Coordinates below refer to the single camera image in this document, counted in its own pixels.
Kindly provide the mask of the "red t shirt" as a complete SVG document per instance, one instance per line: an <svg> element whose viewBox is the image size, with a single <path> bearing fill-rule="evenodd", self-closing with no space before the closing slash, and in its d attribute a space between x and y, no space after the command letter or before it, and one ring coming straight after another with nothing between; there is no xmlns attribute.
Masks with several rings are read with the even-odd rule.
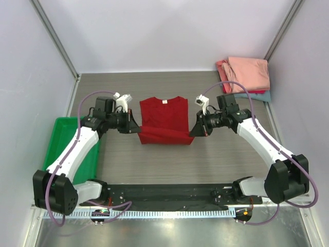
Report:
<svg viewBox="0 0 329 247"><path fill-rule="evenodd" d="M177 96L162 100L151 97L140 101L142 118L140 142L160 145L190 145L188 100Z"/></svg>

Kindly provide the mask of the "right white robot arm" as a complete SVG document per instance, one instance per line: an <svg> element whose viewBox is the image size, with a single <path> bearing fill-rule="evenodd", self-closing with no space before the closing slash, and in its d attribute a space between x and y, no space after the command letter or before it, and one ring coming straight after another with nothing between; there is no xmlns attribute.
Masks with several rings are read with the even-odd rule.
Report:
<svg viewBox="0 0 329 247"><path fill-rule="evenodd" d="M191 137L209 136L213 129L227 127L246 140L268 166L265 178L245 177L232 183L232 197L236 203L245 203L250 196L267 197L280 204L309 191L308 160L300 154L294 155L282 147L251 111L241 110L233 95L217 97L219 109L208 111L209 98L197 96L195 103L201 107L196 114L196 123L190 131Z"/></svg>

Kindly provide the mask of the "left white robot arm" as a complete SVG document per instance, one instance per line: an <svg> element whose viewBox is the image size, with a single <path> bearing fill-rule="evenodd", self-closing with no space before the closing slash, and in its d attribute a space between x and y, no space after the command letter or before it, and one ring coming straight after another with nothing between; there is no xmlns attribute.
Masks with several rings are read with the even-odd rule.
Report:
<svg viewBox="0 0 329 247"><path fill-rule="evenodd" d="M79 118L77 130L64 151L46 170L34 173L36 207L68 216L81 203L92 200L102 206L108 202L106 182L88 179L73 185L73 180L89 151L108 130L115 129L122 134L141 131L128 107L131 100L131 95L119 93L113 97L97 97L89 114Z"/></svg>

